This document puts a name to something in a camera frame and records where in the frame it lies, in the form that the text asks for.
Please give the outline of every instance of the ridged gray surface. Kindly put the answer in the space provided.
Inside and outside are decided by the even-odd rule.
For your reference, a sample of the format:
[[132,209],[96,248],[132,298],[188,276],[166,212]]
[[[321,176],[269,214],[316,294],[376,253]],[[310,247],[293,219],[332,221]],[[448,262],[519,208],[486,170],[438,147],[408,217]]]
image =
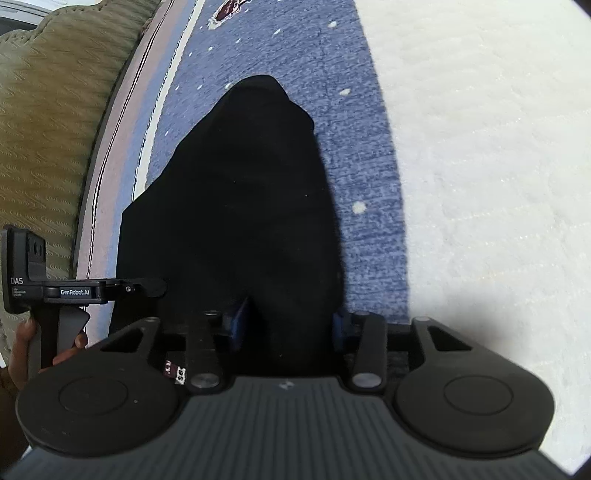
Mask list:
[[537,452],[503,460],[462,460],[425,447],[396,424],[381,400],[350,394],[333,378],[291,382],[238,378],[220,395],[192,398],[162,436],[133,451],[80,460],[36,449],[3,478],[563,480],[567,476]]

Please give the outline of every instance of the textured fabric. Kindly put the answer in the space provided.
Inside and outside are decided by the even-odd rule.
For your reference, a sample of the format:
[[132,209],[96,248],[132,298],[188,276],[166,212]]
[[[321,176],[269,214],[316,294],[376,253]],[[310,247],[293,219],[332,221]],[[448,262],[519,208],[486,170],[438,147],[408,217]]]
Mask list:
[[[209,18],[219,4],[196,2],[190,7],[173,33],[165,33],[164,25],[162,33],[155,33],[157,43],[170,36],[172,55],[154,57],[165,65],[164,72],[153,77],[155,97],[153,90],[143,94],[145,102],[135,123],[124,117],[122,123],[134,129],[128,156],[125,165],[117,164],[116,157],[107,160],[105,171],[121,174],[116,187],[104,181],[99,195],[111,205],[107,197],[117,195],[114,211],[97,209],[95,227],[88,226],[101,235],[96,232],[102,230],[102,222],[112,225],[113,236],[108,243],[90,240],[91,248],[81,249],[79,277],[89,271],[91,276],[114,273],[120,215],[133,196],[162,171],[181,138],[227,89],[251,74],[268,73],[316,123],[343,235],[349,305],[406,321],[400,184],[384,105],[354,4],[245,3],[214,30],[209,30]],[[110,308],[91,310],[100,313],[93,313],[89,329],[106,333]]]
[[591,21],[569,1],[359,1],[397,149],[409,309],[537,374],[591,455]]
[[[157,5],[105,0],[67,7],[35,30],[0,37],[0,223],[33,229],[47,240],[54,278],[70,274],[98,126]],[[0,320],[10,345],[17,318],[2,312]]]
[[146,316],[166,329],[249,297],[261,328],[246,358],[264,352],[271,376],[327,368],[339,232],[314,122],[273,78],[233,87],[125,209],[117,276],[130,275],[164,278],[167,291],[116,301],[111,332]]

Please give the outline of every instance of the white dot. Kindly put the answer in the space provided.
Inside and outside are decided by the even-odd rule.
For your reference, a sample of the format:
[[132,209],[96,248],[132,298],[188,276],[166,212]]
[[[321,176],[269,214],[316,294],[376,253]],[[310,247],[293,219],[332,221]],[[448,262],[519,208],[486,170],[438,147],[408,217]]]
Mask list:
[[357,200],[357,202],[353,204],[353,213],[355,215],[361,215],[366,210],[367,206],[365,205],[365,202],[360,202],[359,200]]

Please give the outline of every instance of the white carpet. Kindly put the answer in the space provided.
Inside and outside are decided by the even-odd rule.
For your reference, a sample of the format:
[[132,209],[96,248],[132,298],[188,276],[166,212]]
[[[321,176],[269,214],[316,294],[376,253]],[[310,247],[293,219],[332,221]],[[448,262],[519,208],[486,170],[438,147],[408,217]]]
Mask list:
[[591,454],[591,21],[569,0],[363,0],[394,129],[410,310],[535,372],[543,451]]

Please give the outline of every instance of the finger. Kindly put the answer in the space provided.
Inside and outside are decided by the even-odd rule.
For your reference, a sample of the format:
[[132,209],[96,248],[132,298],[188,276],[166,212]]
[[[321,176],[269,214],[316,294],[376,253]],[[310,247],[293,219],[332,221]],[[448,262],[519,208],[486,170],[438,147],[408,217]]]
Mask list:
[[86,336],[86,332],[83,332],[76,337],[76,340],[74,340],[74,345],[76,345],[76,348],[79,349],[86,348],[86,345],[88,345],[88,337]]
[[29,317],[26,322],[21,322],[17,326],[16,337],[10,354],[10,363],[8,364],[8,373],[19,390],[27,383],[29,342],[35,336],[36,330],[37,322],[33,317]]
[[57,365],[60,364],[62,362],[65,362],[66,360],[68,360],[69,358],[73,357],[75,354],[77,354],[80,351],[80,349],[74,347],[74,348],[70,348],[69,350],[65,350],[62,353],[60,353],[59,355],[55,356],[53,358],[53,365]]

